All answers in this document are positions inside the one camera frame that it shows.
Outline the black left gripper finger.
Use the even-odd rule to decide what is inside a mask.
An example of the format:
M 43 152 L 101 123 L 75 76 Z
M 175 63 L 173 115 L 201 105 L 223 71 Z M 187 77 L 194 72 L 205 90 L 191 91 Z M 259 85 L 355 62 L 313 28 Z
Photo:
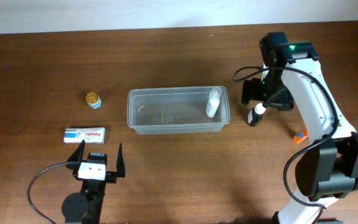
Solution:
M 80 142 L 78 148 L 74 151 L 74 153 L 68 158 L 67 162 L 81 162 L 83 158 L 83 153 L 85 150 L 85 140 Z
M 116 177 L 124 178 L 126 176 L 126 167 L 124 163 L 122 144 L 119 145 L 116 161 Z

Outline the black bottle white cap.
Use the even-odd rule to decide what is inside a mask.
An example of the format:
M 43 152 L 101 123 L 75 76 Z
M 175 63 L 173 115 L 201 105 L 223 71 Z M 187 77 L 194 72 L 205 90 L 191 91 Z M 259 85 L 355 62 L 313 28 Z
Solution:
M 265 113 L 266 108 L 262 103 L 258 103 L 255 105 L 247 115 L 247 123 L 249 126 L 257 126 L 263 118 L 263 114 Z

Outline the orange tube white cap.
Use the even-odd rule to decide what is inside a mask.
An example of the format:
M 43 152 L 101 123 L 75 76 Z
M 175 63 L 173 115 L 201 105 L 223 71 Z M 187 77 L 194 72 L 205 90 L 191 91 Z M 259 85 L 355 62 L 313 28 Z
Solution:
M 308 130 L 306 128 L 302 129 L 300 132 L 296 133 L 294 136 L 293 136 L 293 141 L 295 143 L 301 143 L 302 141 L 304 141 L 305 139 L 308 138 Z

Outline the white lotion bottle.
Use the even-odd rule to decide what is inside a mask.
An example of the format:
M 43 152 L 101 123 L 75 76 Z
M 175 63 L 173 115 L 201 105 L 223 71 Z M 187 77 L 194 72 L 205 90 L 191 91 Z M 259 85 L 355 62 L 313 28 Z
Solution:
M 221 95 L 222 95 L 222 89 L 220 89 L 220 87 L 214 87 L 211 90 L 206 105 L 206 114 L 209 118 L 213 118 L 214 115 L 216 114 L 216 111 L 220 104 Z

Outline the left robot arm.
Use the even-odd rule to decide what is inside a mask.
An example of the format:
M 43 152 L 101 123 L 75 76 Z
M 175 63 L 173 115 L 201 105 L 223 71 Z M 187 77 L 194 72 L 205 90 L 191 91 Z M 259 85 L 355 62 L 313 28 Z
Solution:
M 68 158 L 66 168 L 73 171 L 73 177 L 81 182 L 79 192 L 68 195 L 62 203 L 65 223 L 99 223 L 107 184 L 115 184 L 118 178 L 126 176 L 126 168 L 119 146 L 116 170 L 108 171 L 108 156 L 91 152 L 84 160 L 85 142 Z

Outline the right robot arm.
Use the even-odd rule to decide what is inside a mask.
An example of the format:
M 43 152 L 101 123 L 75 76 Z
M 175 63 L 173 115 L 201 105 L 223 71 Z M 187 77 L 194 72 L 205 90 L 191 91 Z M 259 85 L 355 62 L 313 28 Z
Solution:
M 311 42 L 270 32 L 260 40 L 263 65 L 242 79 L 243 104 L 256 101 L 246 121 L 256 126 L 267 108 L 298 108 L 309 145 L 287 161 L 297 189 L 273 223 L 321 223 L 325 209 L 358 190 L 358 133 L 336 104 Z

